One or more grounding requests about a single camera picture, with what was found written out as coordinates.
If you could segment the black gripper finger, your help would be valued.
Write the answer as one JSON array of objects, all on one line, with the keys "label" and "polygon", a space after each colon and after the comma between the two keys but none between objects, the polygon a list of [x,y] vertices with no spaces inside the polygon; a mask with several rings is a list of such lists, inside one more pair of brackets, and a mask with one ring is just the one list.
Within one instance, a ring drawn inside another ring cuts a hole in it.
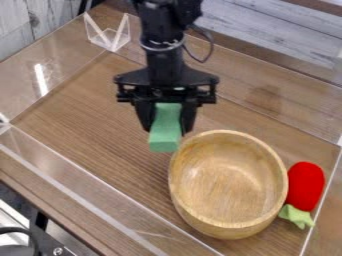
[{"label": "black gripper finger", "polygon": [[134,111],[136,111],[136,115],[137,115],[143,129],[145,131],[149,131],[153,123],[153,118],[155,118],[155,104],[148,101],[136,101]]},{"label": "black gripper finger", "polygon": [[197,104],[195,101],[187,101],[181,104],[180,127],[183,135],[192,131],[196,118],[196,108]]}]

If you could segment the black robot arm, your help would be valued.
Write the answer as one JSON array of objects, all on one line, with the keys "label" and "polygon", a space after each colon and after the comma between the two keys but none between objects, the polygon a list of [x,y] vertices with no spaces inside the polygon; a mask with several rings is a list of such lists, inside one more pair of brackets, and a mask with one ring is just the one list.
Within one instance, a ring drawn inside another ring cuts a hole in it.
[{"label": "black robot arm", "polygon": [[183,59],[188,29],[203,15],[203,0],[132,0],[140,20],[139,44],[145,53],[144,68],[113,77],[116,99],[134,107],[144,130],[156,120],[156,105],[180,106],[180,131],[193,129],[197,108],[216,102],[219,77],[191,68]]}]

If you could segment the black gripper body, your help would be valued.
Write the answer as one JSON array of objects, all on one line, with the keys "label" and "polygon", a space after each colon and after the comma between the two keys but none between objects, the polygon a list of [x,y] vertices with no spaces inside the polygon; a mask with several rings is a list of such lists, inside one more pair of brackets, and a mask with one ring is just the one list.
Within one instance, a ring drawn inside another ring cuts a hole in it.
[{"label": "black gripper body", "polygon": [[185,64],[181,48],[164,52],[147,50],[145,58],[144,68],[113,78],[118,102],[183,103],[195,99],[199,105],[216,103],[219,78]]}]

